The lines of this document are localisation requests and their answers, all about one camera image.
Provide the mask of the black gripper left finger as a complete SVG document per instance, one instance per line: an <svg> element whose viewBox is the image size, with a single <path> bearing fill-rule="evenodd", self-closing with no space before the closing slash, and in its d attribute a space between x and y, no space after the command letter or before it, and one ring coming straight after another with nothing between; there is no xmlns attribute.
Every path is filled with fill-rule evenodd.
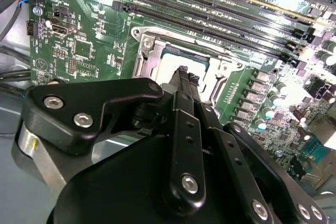
<svg viewBox="0 0 336 224"><path fill-rule="evenodd" d="M115 136L168 139L165 200L176 208L199 208L206 197L200 121L199 77L178 67L170 81L149 78L51 84L31 89L22 112L21 150L44 181L63 189L92 165L95 144Z"/></svg>

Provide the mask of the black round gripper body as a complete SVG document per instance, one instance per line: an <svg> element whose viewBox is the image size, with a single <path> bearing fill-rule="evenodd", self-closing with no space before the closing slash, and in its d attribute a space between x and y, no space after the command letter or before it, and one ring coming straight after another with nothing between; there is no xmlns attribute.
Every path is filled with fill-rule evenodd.
<svg viewBox="0 0 336 224"><path fill-rule="evenodd" d="M201 144L205 175L204 156L211 149L202 133ZM48 222L189 223L207 192L199 208L176 208L165 200L168 150L168 139L150 136L81 171L62 190Z"/></svg>

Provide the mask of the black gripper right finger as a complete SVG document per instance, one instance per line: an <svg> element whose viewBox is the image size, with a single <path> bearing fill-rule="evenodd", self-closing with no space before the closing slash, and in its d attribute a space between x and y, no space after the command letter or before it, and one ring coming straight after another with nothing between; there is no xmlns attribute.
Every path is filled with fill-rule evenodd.
<svg viewBox="0 0 336 224"><path fill-rule="evenodd" d="M327 223L316 202L238 124L205 103L201 123L207 198L189 223Z"/></svg>

